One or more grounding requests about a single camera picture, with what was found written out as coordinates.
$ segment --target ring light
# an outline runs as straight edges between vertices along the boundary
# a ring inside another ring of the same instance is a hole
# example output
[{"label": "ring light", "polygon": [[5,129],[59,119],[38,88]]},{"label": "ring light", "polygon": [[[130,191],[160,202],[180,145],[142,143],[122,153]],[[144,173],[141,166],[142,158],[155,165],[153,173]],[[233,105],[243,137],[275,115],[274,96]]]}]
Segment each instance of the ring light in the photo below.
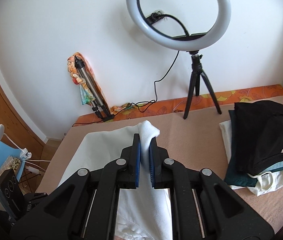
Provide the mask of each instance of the ring light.
[{"label": "ring light", "polygon": [[196,51],[217,42],[226,32],[231,19],[231,3],[229,0],[217,0],[218,16],[213,27],[201,38],[191,41],[178,41],[159,32],[149,25],[140,8],[139,0],[126,0],[130,17],[141,31],[154,42],[175,50]]}]

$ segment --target orange tablecloth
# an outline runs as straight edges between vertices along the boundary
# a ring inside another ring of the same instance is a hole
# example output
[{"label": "orange tablecloth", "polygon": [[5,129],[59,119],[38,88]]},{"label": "orange tablecloth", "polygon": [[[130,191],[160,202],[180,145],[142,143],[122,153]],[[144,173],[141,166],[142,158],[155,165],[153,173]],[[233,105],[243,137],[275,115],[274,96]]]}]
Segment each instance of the orange tablecloth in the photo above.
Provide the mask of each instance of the orange tablecloth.
[{"label": "orange tablecloth", "polygon": [[[272,85],[264,87],[255,87],[247,89],[232,90],[226,92],[215,93],[220,105],[228,105],[236,102],[247,102],[276,96],[283,96],[282,85]],[[170,114],[173,112],[183,112],[186,106],[187,98],[177,98],[164,101],[158,101],[152,104],[145,112],[141,113],[137,108],[123,110],[115,116],[113,121],[134,119],[139,117],[147,117],[161,114]],[[190,111],[214,106],[210,94],[193,97]],[[97,122],[100,119],[95,114],[85,114],[78,117],[74,126],[87,125]]]}]

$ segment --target white garment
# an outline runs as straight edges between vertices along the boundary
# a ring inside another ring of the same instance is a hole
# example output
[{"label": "white garment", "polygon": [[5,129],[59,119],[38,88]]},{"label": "white garment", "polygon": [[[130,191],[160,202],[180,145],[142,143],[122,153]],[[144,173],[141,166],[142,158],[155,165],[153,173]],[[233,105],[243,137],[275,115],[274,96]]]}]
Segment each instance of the white garment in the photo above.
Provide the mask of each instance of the white garment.
[{"label": "white garment", "polygon": [[160,131],[149,121],[110,132],[87,134],[59,185],[80,168],[94,171],[118,159],[122,149],[132,145],[135,133],[139,133],[141,144],[139,187],[120,190],[115,235],[127,240],[171,240],[172,215],[168,190],[153,189],[150,180],[149,145]]},{"label": "white garment", "polygon": [[[224,142],[224,147],[227,156],[227,162],[229,163],[232,157],[232,123],[231,121],[225,121],[219,124],[222,131],[222,137]],[[231,189],[239,189],[242,187],[230,186]],[[273,173],[265,174],[262,172],[261,175],[257,177],[256,187],[247,187],[255,195],[263,195],[268,192],[275,191],[283,187],[283,171],[277,171]]]}]

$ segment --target metal bolt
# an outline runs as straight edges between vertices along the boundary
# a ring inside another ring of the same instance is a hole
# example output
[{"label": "metal bolt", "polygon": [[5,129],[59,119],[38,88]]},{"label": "metal bolt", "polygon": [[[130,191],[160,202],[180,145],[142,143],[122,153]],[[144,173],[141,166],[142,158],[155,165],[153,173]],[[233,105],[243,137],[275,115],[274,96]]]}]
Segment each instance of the metal bolt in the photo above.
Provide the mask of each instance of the metal bolt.
[{"label": "metal bolt", "polygon": [[86,169],[80,169],[80,170],[77,171],[77,174],[79,176],[86,176],[87,173],[88,173],[88,171]]},{"label": "metal bolt", "polygon": [[210,169],[203,169],[202,170],[202,173],[205,175],[205,176],[210,176],[212,174],[212,171]]},{"label": "metal bolt", "polygon": [[174,164],[174,162],[175,161],[171,158],[167,158],[167,159],[164,160],[164,163],[166,163],[167,165],[172,165],[172,164]]},{"label": "metal bolt", "polygon": [[126,164],[126,160],[125,160],[125,159],[118,159],[118,160],[116,161],[116,163],[117,163],[118,165],[125,165],[125,164]]}]

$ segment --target door frame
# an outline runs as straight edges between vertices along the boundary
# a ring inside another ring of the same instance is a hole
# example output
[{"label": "door frame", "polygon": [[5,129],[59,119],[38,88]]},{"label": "door frame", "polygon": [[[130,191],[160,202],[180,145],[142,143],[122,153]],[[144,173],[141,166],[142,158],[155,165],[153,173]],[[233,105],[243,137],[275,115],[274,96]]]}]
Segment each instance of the door frame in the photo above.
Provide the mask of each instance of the door frame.
[{"label": "door frame", "polygon": [[22,124],[23,127],[27,130],[27,132],[36,140],[38,141],[42,146],[45,146],[46,144],[39,138],[37,134],[35,134],[31,128],[25,123],[25,121],[21,118],[21,116],[17,113],[16,109],[12,106],[8,98],[6,97],[2,87],[0,86],[0,94],[3,98],[3,100],[6,102],[8,105],[9,109],[12,111],[14,116],[18,119],[18,121]]}]

